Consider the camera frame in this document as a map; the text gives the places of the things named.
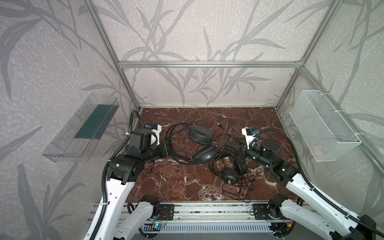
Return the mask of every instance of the marble table surface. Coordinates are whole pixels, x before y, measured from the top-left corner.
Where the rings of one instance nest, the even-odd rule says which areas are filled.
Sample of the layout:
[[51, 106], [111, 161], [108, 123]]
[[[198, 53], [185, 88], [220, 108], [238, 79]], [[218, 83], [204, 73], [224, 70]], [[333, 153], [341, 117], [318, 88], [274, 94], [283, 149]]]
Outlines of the marble table surface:
[[[274, 128], [284, 132], [281, 122], [274, 108], [144, 108], [142, 119], [145, 124], [157, 123], [162, 125], [161, 140], [170, 125], [178, 122], [196, 121], [214, 131], [215, 136], [224, 131], [218, 127], [220, 123], [227, 127], [227, 132], [235, 137], [243, 137], [241, 129], [245, 126], [254, 126], [256, 130]], [[221, 136], [214, 143], [219, 144]], [[283, 159], [296, 166], [293, 151], [288, 142], [277, 133], [266, 133], [260, 137], [273, 138], [283, 148]], [[175, 140], [175, 150], [185, 155], [182, 132], [172, 138]], [[189, 140], [185, 134], [187, 156], [191, 157], [198, 148], [198, 144]], [[229, 159], [224, 160], [226, 167], [233, 167]], [[248, 176], [253, 175], [254, 190], [249, 192], [251, 200], [269, 200], [275, 194], [282, 193], [290, 199], [298, 197], [277, 184], [268, 175], [264, 167], [246, 160]], [[215, 164], [215, 168], [224, 169], [222, 161]], [[138, 176], [136, 184], [130, 192], [127, 202], [137, 202], [145, 194], [156, 196], [160, 201], [200, 201], [200, 200], [234, 200], [222, 192], [223, 181], [213, 175], [207, 166], [183, 165], [172, 158], [156, 160], [154, 164], [148, 163], [144, 171]], [[229, 186], [226, 189], [237, 192], [237, 188]]]

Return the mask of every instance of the gray wall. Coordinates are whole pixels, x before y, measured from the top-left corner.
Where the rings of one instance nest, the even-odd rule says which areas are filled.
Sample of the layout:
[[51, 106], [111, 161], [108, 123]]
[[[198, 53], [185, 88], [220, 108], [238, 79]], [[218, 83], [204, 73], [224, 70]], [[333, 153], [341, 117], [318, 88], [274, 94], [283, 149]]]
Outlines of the gray wall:
[[[94, 0], [120, 61], [300, 60], [331, 0]], [[275, 106], [290, 68], [125, 69], [143, 106]]]
[[[0, 239], [78, 239], [131, 104], [81, 1], [0, 2]], [[120, 107], [86, 163], [41, 155], [90, 93]]]
[[[384, 2], [344, 1], [306, 63], [335, 101], [383, 153]], [[384, 228], [384, 178], [360, 147], [332, 162], [316, 162], [289, 111], [302, 90], [299, 77], [279, 113], [311, 180], [342, 205]]]

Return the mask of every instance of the headphone ear cup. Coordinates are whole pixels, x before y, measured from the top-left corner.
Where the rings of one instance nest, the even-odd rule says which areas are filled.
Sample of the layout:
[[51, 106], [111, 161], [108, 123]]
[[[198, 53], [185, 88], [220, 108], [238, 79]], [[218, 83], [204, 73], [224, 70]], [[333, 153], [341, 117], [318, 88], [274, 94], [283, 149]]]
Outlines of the headphone ear cup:
[[235, 163], [235, 169], [239, 173], [240, 176], [244, 175], [247, 173], [247, 165], [245, 164], [244, 160], [234, 160]]
[[193, 142], [198, 143], [198, 144], [200, 144], [200, 145], [208, 145], [208, 144], [211, 143], [211, 142], [203, 142], [203, 141], [200, 141], [200, 140], [198, 140], [197, 138], [195, 138], [194, 136], [192, 136], [190, 133], [188, 133], [188, 137], [189, 137], [189, 139], [191, 139]]
[[193, 164], [204, 165], [207, 164], [217, 155], [217, 149], [214, 145], [210, 144], [192, 156]]
[[220, 178], [228, 184], [235, 184], [239, 182], [240, 175], [235, 170], [226, 168], [220, 173]]
[[208, 145], [213, 141], [214, 133], [204, 125], [193, 124], [188, 126], [188, 137], [195, 143]]

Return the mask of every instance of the headphones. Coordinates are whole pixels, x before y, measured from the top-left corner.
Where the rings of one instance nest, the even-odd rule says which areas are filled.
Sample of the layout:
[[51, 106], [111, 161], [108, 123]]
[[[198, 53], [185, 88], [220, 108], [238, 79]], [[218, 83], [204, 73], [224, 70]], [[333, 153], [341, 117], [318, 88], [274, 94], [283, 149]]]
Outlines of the headphones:
[[233, 164], [235, 166], [235, 169], [231, 168], [225, 168], [221, 172], [217, 172], [213, 169], [213, 164], [209, 165], [209, 168], [211, 172], [218, 176], [220, 179], [222, 179], [225, 183], [228, 184], [236, 184], [240, 181], [241, 176], [247, 173], [247, 165], [245, 164], [245, 161], [243, 159], [238, 158], [238, 153], [232, 153], [229, 149], [227, 149], [230, 153], [229, 155], [224, 155], [224, 157], [231, 157], [233, 159]]
[[[192, 164], [204, 165], [209, 163], [218, 154], [218, 148], [213, 144], [211, 144], [214, 139], [213, 131], [210, 128], [201, 124], [188, 125], [187, 129], [188, 129], [188, 138], [191, 141], [205, 146], [203, 149], [201, 149], [200, 151], [198, 151], [192, 156]], [[182, 156], [176, 153], [175, 150], [173, 149], [173, 146], [169, 150], [170, 150], [170, 153], [169, 153], [170, 156], [179, 158], [186, 162], [190, 162], [189, 157]]]

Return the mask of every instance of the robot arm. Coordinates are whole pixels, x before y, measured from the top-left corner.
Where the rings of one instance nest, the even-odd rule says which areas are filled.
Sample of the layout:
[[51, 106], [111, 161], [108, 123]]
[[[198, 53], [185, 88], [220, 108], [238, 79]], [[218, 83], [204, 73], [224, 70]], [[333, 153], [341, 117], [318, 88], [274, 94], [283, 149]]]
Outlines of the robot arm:
[[[372, 228], [376, 228], [376, 223], [366, 215], [359, 217], [355, 212], [346, 209], [312, 183], [310, 188], [299, 170], [281, 159], [281, 147], [275, 140], [264, 139], [260, 144], [260, 151], [248, 150], [245, 149], [246, 147], [243, 146], [243, 151], [246, 151], [248, 158], [263, 165], [277, 183], [302, 198], [321, 216], [305, 210], [282, 195], [278, 195], [276, 199], [270, 201], [272, 214], [276, 215], [279, 212], [284, 217], [297, 221], [324, 239], [373, 239], [372, 237], [375, 235], [353, 221], [351, 217], [360, 219]], [[348, 215], [338, 211], [332, 204], [347, 212]]]
[[[160, 132], [161, 126], [157, 124], [134, 130], [130, 134], [131, 138], [126, 153], [116, 156], [109, 162], [106, 173], [107, 208], [93, 239], [129, 240], [147, 219], [159, 214], [158, 198], [146, 195], [139, 201], [133, 213], [117, 226], [124, 203], [138, 175], [144, 170], [145, 163], [168, 156], [170, 145], [167, 140], [159, 141]], [[103, 205], [103, 199], [101, 199], [94, 221], [84, 240], [91, 239]]]

